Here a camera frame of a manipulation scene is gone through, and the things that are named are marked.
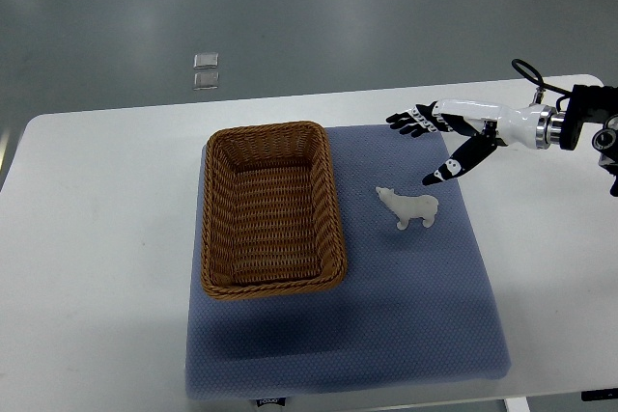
polar bear figurine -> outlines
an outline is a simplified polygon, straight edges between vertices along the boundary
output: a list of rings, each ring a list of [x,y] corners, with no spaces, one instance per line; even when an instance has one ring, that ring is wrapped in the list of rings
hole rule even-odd
[[[431,227],[439,205],[437,198],[431,195],[406,197],[397,195],[392,188],[376,187],[379,198],[399,218],[397,229],[404,231],[410,219],[423,218],[423,226]]]

wicker basket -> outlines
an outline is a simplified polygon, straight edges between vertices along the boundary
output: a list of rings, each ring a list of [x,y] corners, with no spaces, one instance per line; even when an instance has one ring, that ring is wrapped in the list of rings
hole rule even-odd
[[[202,287],[217,299],[328,289],[347,268],[326,132],[224,129],[206,150]]]

black fingertip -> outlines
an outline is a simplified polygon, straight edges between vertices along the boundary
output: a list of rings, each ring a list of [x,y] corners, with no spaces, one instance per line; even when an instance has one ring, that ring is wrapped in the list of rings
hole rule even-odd
[[[442,180],[440,180],[436,176],[434,176],[433,173],[427,174],[426,176],[423,177],[423,185],[425,185],[425,186],[433,185],[435,183],[440,183],[440,182],[442,182]]]

blue mat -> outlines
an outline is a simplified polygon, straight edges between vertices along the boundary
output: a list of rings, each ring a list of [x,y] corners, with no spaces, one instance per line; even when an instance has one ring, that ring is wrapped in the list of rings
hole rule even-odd
[[[190,398],[279,398],[504,376],[492,288],[455,180],[421,179],[448,153],[439,134],[387,125],[327,130],[348,251],[329,291],[216,301],[200,285],[202,185],[186,345]],[[435,224],[405,231],[376,186],[430,194]]]

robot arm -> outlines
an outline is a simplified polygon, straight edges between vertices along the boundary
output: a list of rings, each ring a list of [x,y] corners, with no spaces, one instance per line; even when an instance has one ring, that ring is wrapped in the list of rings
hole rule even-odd
[[[618,176],[618,88],[575,85],[568,92],[546,84],[541,74],[522,60],[514,60],[513,67],[538,86],[534,101],[527,108],[443,99],[430,105],[415,105],[386,119],[392,129],[412,137],[437,131],[454,131],[470,137],[444,164],[425,176],[423,184],[462,176],[499,146],[520,143],[538,150],[555,144],[562,150],[574,150],[584,123],[604,125],[593,137],[593,147],[601,153],[599,165]],[[529,69],[534,78],[522,72],[521,67]],[[563,95],[556,102],[557,108],[541,103],[545,89]],[[559,102],[564,98],[570,101],[563,112]],[[610,193],[618,197],[618,179]]]
[[[458,132],[470,137],[453,155],[423,179],[424,185],[462,176],[498,146],[521,143],[530,149],[548,147],[545,131],[555,108],[534,104],[514,110],[497,103],[444,99],[416,105],[386,119],[401,134],[418,137],[427,132]]]

